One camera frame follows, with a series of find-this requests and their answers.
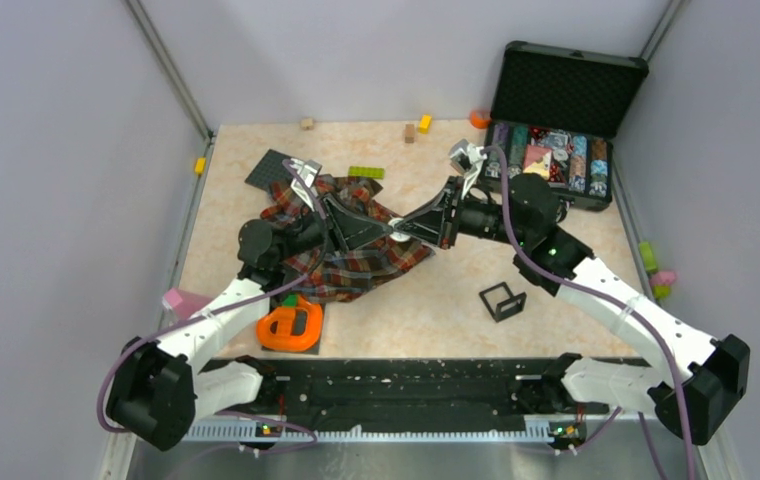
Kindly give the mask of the plaid flannel shirt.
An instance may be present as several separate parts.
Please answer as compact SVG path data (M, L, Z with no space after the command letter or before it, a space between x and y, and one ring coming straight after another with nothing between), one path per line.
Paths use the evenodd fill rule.
M374 179L322 174L316 178L314 187L318 195L330 193L348 209L375 220L387 222L397 216L375 199L382 185ZM272 205L260 213L261 219L290 230L313 219L288 181L271 183L267 193ZM347 253L330 251L322 263L317 262L320 251L315 247L283 261L288 280L306 276L293 291L317 304L352 302L402 277L434 255L430 247L417 240L396 242L390 237Z

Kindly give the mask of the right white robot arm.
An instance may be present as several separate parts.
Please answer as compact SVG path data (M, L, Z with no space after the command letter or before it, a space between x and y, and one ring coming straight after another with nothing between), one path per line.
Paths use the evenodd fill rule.
M545 404L556 412L601 403L651 413L677 437L708 444L746 392L748 344L693 328L618 279L557 224L560 201L542 177L512 177L501 203L469 197L463 186L462 178L450 177L433 200L391 221L392 228L442 249L460 234L514 247L513 263L530 284L584 311L644 362L565 353L544 376Z

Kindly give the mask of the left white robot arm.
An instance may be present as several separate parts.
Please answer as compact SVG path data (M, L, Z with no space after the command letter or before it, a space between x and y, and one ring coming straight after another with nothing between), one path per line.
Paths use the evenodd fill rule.
M277 388L258 369L242 360L215 370L206 364L269 314L272 297L301 283L284 280L284 260L314 249L322 255L355 250L393 234L401 221L379 221L325 195L308 220L293 226L262 219L245 223L238 234L242 268L225 290L187 320L124 347L99 390L100 425L166 451L196 421L232 406L243 404L258 414L270 410Z

